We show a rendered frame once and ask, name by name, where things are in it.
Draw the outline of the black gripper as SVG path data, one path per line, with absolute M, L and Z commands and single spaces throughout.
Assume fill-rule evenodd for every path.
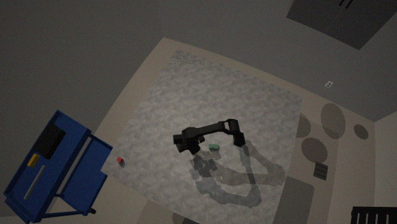
M 205 139 L 203 136 L 200 136 L 199 139 L 196 139 L 194 143 L 199 144 L 199 142 L 200 143 L 205 142 Z M 187 150 L 186 147 L 190 146 L 191 144 L 193 144 L 193 143 L 181 143 L 181 144 L 176 144 L 176 146 L 177 146 L 179 152 L 182 153 L 183 151 Z

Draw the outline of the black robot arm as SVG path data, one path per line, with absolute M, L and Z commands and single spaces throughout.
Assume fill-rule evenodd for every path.
M 229 130 L 225 128 L 225 122 L 228 122 Z M 215 132 L 224 132 L 225 134 L 233 135 L 235 146 L 241 147 L 242 145 L 245 145 L 246 141 L 244 138 L 244 133 L 240 132 L 238 120 L 228 119 L 225 122 L 220 121 L 218 123 L 200 128 L 188 127 L 181 131 L 182 134 L 173 135 L 174 144 L 193 143 L 186 148 L 190 151 L 192 155 L 194 155 L 200 150 L 200 146 L 194 143 L 196 139 L 199 139 L 200 136 L 212 134 Z

